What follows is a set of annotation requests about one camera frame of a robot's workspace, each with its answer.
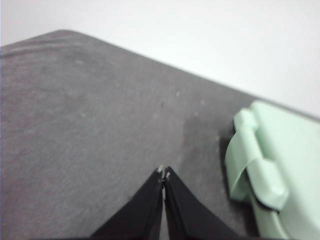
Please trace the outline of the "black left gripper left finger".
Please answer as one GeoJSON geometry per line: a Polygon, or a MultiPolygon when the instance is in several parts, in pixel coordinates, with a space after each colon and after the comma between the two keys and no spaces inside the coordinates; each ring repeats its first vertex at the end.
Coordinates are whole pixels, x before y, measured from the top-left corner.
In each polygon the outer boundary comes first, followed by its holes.
{"type": "Polygon", "coordinates": [[[134,196],[92,238],[159,238],[163,212],[164,167],[156,168],[134,196]]]}

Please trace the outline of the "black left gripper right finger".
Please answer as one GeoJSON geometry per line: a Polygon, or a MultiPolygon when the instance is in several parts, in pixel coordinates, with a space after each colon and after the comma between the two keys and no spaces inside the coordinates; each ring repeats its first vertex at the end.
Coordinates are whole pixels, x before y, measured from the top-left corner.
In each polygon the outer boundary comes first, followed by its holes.
{"type": "Polygon", "coordinates": [[[170,238],[239,238],[203,205],[171,168],[165,169],[165,210],[170,238]]]}

